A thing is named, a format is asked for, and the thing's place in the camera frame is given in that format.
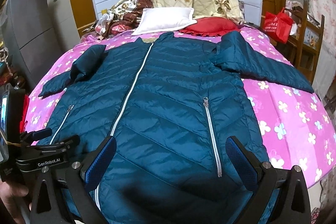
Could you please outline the person's left hand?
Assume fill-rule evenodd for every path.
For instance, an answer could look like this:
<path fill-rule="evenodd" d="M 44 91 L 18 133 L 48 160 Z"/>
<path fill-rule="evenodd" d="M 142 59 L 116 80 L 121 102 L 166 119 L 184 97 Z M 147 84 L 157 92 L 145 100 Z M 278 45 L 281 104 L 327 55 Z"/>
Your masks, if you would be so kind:
<path fill-rule="evenodd" d="M 29 193 L 29 188 L 25 185 L 17 184 L 11 181 L 1 181 L 1 200 L 13 217 L 15 223 L 24 224 L 25 220 L 21 214 L 19 207 L 15 202 L 15 198 L 25 197 Z"/>

